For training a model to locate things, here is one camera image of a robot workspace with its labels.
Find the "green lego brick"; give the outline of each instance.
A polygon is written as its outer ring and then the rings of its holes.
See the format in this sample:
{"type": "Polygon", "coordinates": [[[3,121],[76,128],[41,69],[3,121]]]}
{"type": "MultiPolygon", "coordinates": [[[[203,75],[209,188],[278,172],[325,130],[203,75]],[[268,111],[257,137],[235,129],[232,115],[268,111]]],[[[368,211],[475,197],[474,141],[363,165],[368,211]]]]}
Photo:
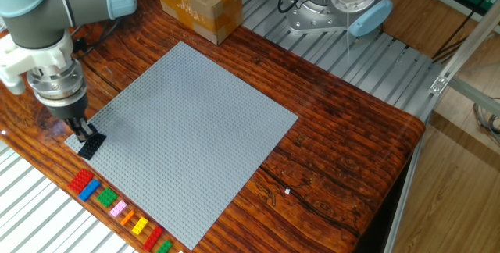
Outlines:
{"type": "Polygon", "coordinates": [[[109,207],[115,199],[118,198],[118,194],[114,191],[111,191],[109,187],[107,187],[98,197],[97,200],[101,202],[105,207],[109,207]]]}
{"type": "Polygon", "coordinates": [[[171,247],[172,243],[170,241],[165,241],[156,253],[167,253],[171,247]]]}

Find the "blue lego brick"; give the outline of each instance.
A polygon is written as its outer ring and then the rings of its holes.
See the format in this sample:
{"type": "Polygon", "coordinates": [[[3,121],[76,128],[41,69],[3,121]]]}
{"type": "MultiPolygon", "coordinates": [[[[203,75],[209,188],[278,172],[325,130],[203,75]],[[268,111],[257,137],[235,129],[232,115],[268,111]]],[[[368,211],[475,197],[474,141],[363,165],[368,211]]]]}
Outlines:
{"type": "Polygon", "coordinates": [[[87,187],[81,192],[80,195],[78,195],[78,198],[81,199],[83,202],[86,202],[89,197],[101,186],[101,183],[99,183],[98,180],[93,179],[87,187]]]}

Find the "gray lego baseplate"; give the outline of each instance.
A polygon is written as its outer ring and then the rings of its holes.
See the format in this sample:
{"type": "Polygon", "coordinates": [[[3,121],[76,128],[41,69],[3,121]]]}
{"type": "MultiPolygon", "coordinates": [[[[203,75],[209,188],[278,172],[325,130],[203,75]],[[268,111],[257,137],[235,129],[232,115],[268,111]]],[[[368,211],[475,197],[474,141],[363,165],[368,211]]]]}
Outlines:
{"type": "Polygon", "coordinates": [[[88,163],[192,250],[297,118],[180,43],[90,119],[88,163]]]}

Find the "wooden floor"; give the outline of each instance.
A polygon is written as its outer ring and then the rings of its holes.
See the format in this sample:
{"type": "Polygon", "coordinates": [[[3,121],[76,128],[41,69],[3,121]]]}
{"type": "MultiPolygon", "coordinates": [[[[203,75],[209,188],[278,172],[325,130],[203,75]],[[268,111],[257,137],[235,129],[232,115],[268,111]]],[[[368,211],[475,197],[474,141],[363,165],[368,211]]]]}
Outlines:
{"type": "MultiPolygon", "coordinates": [[[[465,19],[438,0],[392,1],[385,31],[429,56],[465,19]]],[[[499,36],[485,41],[459,77],[500,97],[499,49],[499,36]]],[[[472,104],[448,89],[437,105],[394,253],[500,252],[500,147],[477,125],[472,104]]]]}

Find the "red lego brick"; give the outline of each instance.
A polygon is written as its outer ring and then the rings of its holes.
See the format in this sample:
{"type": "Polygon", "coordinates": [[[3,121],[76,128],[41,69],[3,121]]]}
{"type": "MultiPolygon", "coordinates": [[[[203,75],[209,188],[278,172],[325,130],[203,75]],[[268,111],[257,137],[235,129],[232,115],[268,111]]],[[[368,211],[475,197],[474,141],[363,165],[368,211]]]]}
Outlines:
{"type": "Polygon", "coordinates": [[[151,251],[153,249],[153,246],[155,246],[156,241],[158,241],[159,236],[161,236],[163,233],[163,229],[160,226],[156,226],[156,228],[153,230],[151,235],[148,237],[146,240],[146,243],[142,247],[142,249],[146,251],[151,251]]]}
{"type": "Polygon", "coordinates": [[[80,170],[78,174],[71,180],[68,184],[68,187],[75,191],[77,194],[80,194],[84,188],[90,183],[94,174],[88,172],[86,169],[80,170]]]}

